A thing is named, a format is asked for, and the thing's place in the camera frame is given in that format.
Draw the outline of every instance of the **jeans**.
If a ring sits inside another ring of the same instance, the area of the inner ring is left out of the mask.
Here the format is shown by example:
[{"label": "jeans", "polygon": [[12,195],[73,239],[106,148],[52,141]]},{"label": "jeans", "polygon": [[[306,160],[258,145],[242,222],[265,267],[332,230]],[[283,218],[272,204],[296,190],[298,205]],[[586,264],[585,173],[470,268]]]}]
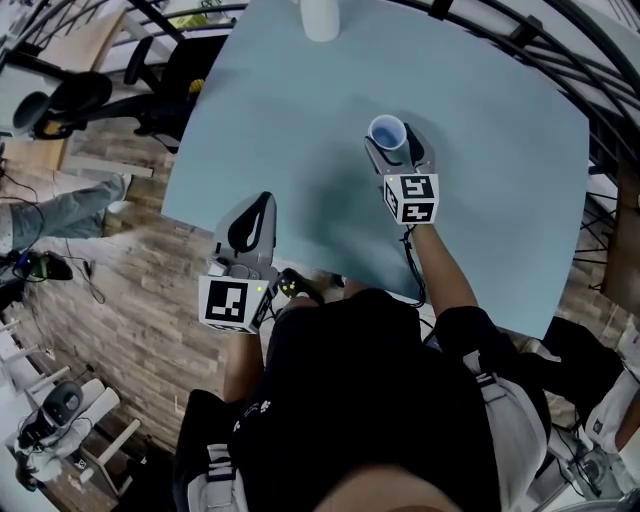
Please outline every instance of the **jeans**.
[{"label": "jeans", "polygon": [[38,238],[98,238],[102,236],[103,210],[123,198],[125,182],[114,175],[95,187],[75,190],[43,203],[38,208],[17,203],[10,206],[13,221],[13,249],[23,250]]}]

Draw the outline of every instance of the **white cup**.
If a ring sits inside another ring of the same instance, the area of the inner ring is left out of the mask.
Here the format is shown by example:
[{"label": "white cup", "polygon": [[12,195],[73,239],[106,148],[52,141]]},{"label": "white cup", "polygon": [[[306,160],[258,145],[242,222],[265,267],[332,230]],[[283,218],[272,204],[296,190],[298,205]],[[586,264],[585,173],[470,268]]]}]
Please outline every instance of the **white cup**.
[{"label": "white cup", "polygon": [[382,149],[394,151],[407,140],[407,129],[400,119],[385,114],[371,121],[369,137]]}]

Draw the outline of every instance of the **light blue table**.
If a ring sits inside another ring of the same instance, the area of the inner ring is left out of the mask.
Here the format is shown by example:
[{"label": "light blue table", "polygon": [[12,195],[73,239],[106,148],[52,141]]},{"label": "light blue table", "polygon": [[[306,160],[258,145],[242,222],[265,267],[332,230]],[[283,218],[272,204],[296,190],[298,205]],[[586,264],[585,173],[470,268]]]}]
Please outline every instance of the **light blue table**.
[{"label": "light blue table", "polygon": [[540,74],[419,11],[342,0],[330,43],[289,0],[253,0],[191,117],[163,214],[213,230],[262,190],[276,256],[415,297],[363,148],[395,114],[436,151],[436,226],[500,326],[546,332],[582,215],[588,123]]}]

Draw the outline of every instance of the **black office chair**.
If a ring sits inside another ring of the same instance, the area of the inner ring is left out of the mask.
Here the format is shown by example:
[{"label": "black office chair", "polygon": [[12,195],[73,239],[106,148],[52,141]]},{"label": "black office chair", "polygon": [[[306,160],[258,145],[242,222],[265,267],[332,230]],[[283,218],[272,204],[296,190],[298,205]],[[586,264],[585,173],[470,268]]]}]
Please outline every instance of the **black office chair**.
[{"label": "black office chair", "polygon": [[14,115],[16,128],[31,126],[37,139],[55,140],[84,130],[98,119],[134,117],[140,123],[134,133],[151,136],[176,153],[204,80],[227,36],[184,39],[169,58],[160,79],[144,64],[153,36],[138,43],[125,72],[124,83],[142,79],[153,91],[112,103],[111,80],[96,72],[72,74],[50,96],[33,93]]}]

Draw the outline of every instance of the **cable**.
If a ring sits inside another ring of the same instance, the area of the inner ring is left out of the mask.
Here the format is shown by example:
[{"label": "cable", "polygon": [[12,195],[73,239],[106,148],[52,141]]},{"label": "cable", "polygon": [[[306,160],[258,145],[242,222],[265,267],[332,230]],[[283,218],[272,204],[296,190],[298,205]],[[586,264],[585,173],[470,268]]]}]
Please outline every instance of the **cable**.
[{"label": "cable", "polygon": [[22,251],[22,254],[25,254],[27,252],[29,252],[29,250],[35,245],[35,243],[40,239],[40,235],[42,235],[42,232],[44,231],[44,225],[45,225],[45,220],[44,220],[44,214],[42,213],[42,210],[38,207],[38,205],[36,203],[32,203],[31,201],[27,201],[26,199],[22,199],[21,197],[16,197],[16,196],[0,196],[0,199],[10,199],[13,201],[22,201],[25,204],[28,204],[29,206],[32,206],[33,208],[36,209],[36,211],[38,212],[38,215],[40,215],[40,229],[38,230],[38,234],[35,236],[33,242],[31,242],[31,244],[29,244],[29,246]]},{"label": "cable", "polygon": [[433,325],[431,325],[429,322],[427,322],[424,318],[422,318],[421,316],[418,317],[420,319],[420,321],[425,324],[427,327],[433,329]]},{"label": "cable", "polygon": [[[69,239],[65,238],[64,239],[64,243],[67,246],[67,252],[69,253],[69,256],[63,256],[64,258],[68,258],[70,260],[82,260],[83,265],[85,265],[86,269],[90,269],[90,265],[89,262],[87,260],[85,260],[84,258],[78,258],[76,256],[73,256],[71,254],[71,249],[69,248]],[[78,270],[78,272],[80,272],[80,275],[82,276],[82,279],[85,280],[85,282],[89,285],[89,290],[91,291],[91,296],[93,297],[93,299],[100,305],[104,304],[105,302],[107,302],[106,297],[104,296],[104,294],[98,290],[98,288],[96,288],[96,286],[91,282],[91,274],[89,274],[89,276],[85,276],[84,274],[84,270],[82,270],[78,265],[76,265],[73,261],[71,261],[71,264],[76,267],[76,269]]]},{"label": "cable", "polygon": [[591,489],[591,492],[593,494],[595,494],[596,497],[599,498],[600,494],[602,494],[602,493],[600,492],[600,490],[595,485],[593,485],[593,482],[591,482],[591,479],[589,478],[589,475],[587,475],[587,472],[585,471],[585,469],[580,464],[580,461],[578,460],[578,456],[575,453],[573,453],[573,450],[569,446],[569,443],[567,443],[564,440],[564,438],[562,437],[562,434],[560,433],[558,428],[555,425],[553,426],[553,428],[556,430],[556,432],[558,434],[558,437],[560,438],[560,441],[562,441],[562,444],[564,444],[567,447],[567,450],[569,450],[569,453],[573,457],[573,462],[576,463],[576,468],[578,468],[578,474],[582,477],[582,479],[585,481],[585,483],[589,486],[589,489]]},{"label": "cable", "polygon": [[69,423],[69,426],[67,427],[67,429],[65,430],[64,434],[62,434],[58,439],[56,439],[55,441],[53,441],[51,444],[42,444],[42,443],[38,443],[41,447],[42,450],[49,450],[53,447],[55,447],[60,441],[62,441],[66,435],[71,431],[71,427],[73,426],[73,424],[76,421],[80,421],[80,420],[85,420],[89,422],[89,431],[93,430],[93,421],[91,421],[89,418],[85,418],[84,416],[81,416],[79,418],[76,418],[75,420],[73,420],[71,423]]},{"label": "cable", "polygon": [[[55,192],[55,187],[57,187],[56,171],[53,171],[53,170],[51,171],[51,180],[53,182],[52,185],[51,185],[51,193],[52,193],[53,197],[57,197],[56,192]],[[79,258],[79,257],[74,256],[73,254],[71,254],[71,248],[69,247],[69,239],[68,238],[64,239],[64,243],[67,246],[67,253],[69,255],[68,256],[64,256],[63,255],[62,257],[63,258],[67,258],[69,260],[72,260],[71,261],[72,265],[74,267],[76,267],[76,270],[78,270],[78,272],[80,272],[80,275],[82,276],[82,279],[84,279],[85,282],[89,285],[89,290],[91,292],[91,296],[93,297],[93,300],[95,300],[100,305],[106,303],[107,299],[104,296],[104,294],[100,290],[98,290],[98,288],[91,281],[91,265],[89,265],[89,262],[84,258]],[[81,260],[83,266],[87,270],[87,274],[88,275],[85,275],[84,270],[82,270],[78,265],[76,265],[73,260]]]},{"label": "cable", "polygon": [[556,457],[556,462],[558,463],[558,470],[560,471],[560,476],[562,477],[562,479],[571,486],[571,488],[573,489],[573,492],[575,492],[581,498],[584,498],[584,494],[582,494],[578,489],[576,489],[576,486],[573,485],[573,482],[567,478],[567,475],[564,474],[564,471],[562,470],[562,464],[560,464],[560,459],[558,459],[557,457]]},{"label": "cable", "polygon": [[36,203],[39,202],[38,193],[35,191],[34,188],[30,187],[29,185],[24,185],[22,183],[18,183],[16,180],[14,180],[11,176],[9,176],[7,174],[7,171],[5,171],[4,168],[0,168],[0,178],[7,178],[9,181],[12,181],[15,185],[18,185],[19,187],[26,188],[27,190],[31,190],[31,192],[33,192],[33,194],[35,195]]},{"label": "cable", "polygon": [[411,232],[413,231],[413,229],[415,228],[415,225],[407,228],[407,231],[405,231],[404,236],[400,239],[400,241],[402,242],[402,244],[404,245],[404,252],[407,256],[407,263],[409,264],[409,268],[411,269],[411,273],[413,274],[413,277],[416,280],[416,283],[418,283],[418,288],[419,288],[419,299],[418,302],[414,303],[414,304],[409,304],[411,307],[414,307],[416,309],[421,308],[422,306],[425,305],[426,301],[427,301],[427,287],[424,284],[424,279],[422,279],[422,276],[420,275],[420,272],[418,271],[418,267],[416,266],[416,262],[413,261],[413,256],[411,256],[411,242],[409,242],[409,235],[411,234]]},{"label": "cable", "polygon": [[626,368],[626,370],[631,374],[631,376],[633,377],[633,379],[640,384],[640,379],[638,379],[638,376],[631,371],[631,368],[629,368],[629,366],[627,365],[627,363],[625,363],[624,359],[622,358],[621,354],[618,354],[618,357],[620,358],[620,362],[622,363],[622,366],[624,366]]},{"label": "cable", "polygon": [[267,320],[271,320],[272,318],[273,319],[276,318],[277,314],[275,311],[273,311],[273,305],[271,303],[269,303],[269,311],[271,312],[271,316],[268,316],[267,318],[262,320],[263,322],[266,322]]}]

